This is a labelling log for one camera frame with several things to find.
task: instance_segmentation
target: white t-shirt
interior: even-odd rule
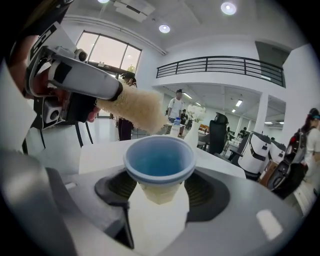
[[[308,165],[308,171],[305,174],[305,181],[312,183],[316,189],[320,186],[320,162],[316,162],[313,154],[320,153],[320,131],[312,129],[306,138],[306,153],[304,161]]]
[[[169,118],[178,118],[179,111],[184,109],[184,102],[181,99],[173,98],[170,100],[168,108],[172,109]]]

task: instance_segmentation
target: hand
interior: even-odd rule
[[[19,91],[22,93],[25,86],[26,72],[27,72],[27,59],[28,54],[37,40],[37,36],[27,36],[22,41],[16,44],[16,47],[11,55],[10,62],[8,64],[9,72],[14,80]],[[33,80],[33,89],[36,94],[40,95],[56,95],[60,102],[63,102],[67,96],[67,92],[62,89],[48,88],[48,74],[49,68],[38,73]],[[32,99],[32,95],[26,95],[27,99]],[[93,111],[89,113],[87,121],[93,122],[100,109],[96,106]]]

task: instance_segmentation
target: paper cup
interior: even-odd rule
[[[196,156],[180,138],[149,136],[132,144],[123,156],[128,174],[156,204],[171,201],[194,171]]]

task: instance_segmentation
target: white ceiling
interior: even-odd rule
[[[164,50],[201,37],[239,35],[294,49],[306,43],[294,22],[273,1],[229,0],[235,15],[221,12],[222,0],[147,0],[155,11],[141,23],[115,11],[112,0],[103,8],[97,0],[75,0],[68,14],[107,20],[147,38]],[[159,25],[171,27],[168,34]]]
[[[187,104],[198,102],[204,107],[222,110],[227,113],[231,113],[233,109],[236,109],[234,114],[237,116],[243,116],[251,120],[257,119],[260,102],[259,93],[212,84],[167,85],[162,86],[159,91],[175,97],[175,92],[178,89],[182,89],[183,92],[192,97],[192,99],[188,99],[185,95],[183,96],[183,101]],[[239,107],[236,107],[238,100],[242,100],[243,102]],[[285,119],[285,112],[286,103],[269,96],[266,121],[272,121],[273,123],[283,121]]]

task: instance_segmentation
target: white flower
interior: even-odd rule
[[[202,121],[206,114],[205,107],[200,107],[196,105],[189,105],[186,110],[189,114],[189,118],[195,122]]]

